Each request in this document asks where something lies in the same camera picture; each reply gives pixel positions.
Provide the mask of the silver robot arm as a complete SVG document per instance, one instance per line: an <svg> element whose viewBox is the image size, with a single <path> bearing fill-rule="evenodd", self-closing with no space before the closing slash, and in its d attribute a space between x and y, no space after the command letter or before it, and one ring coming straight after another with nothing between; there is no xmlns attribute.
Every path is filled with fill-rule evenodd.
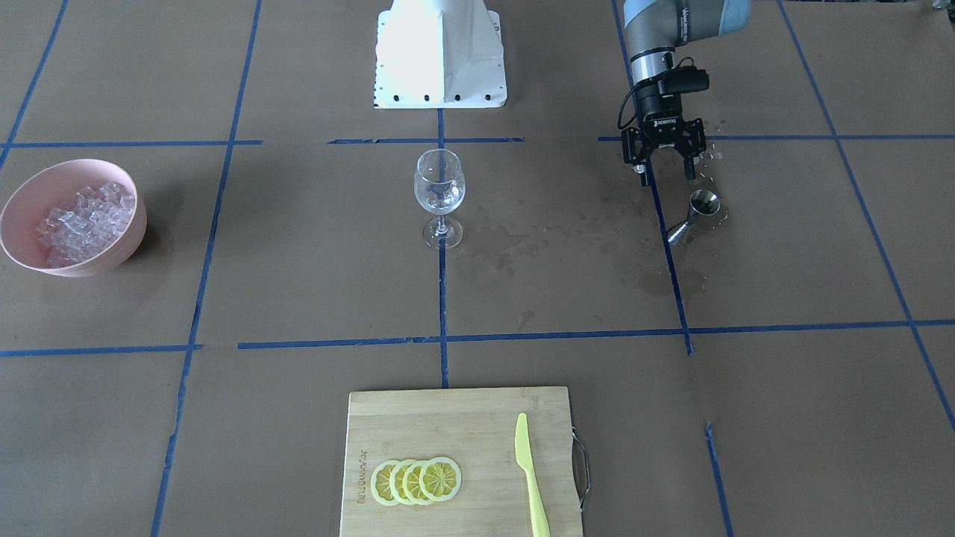
<svg viewBox="0 0 955 537"><path fill-rule="evenodd" d="M623 37L630 55L631 103L628 120L618 114L623 161L649 186L651 155L672 148L683 158L683 174L695 177L696 160L707 149L703 119L683 117L682 96L703 92L710 77L677 50L699 40L736 33L751 18L750 1L625 1Z"/></svg>

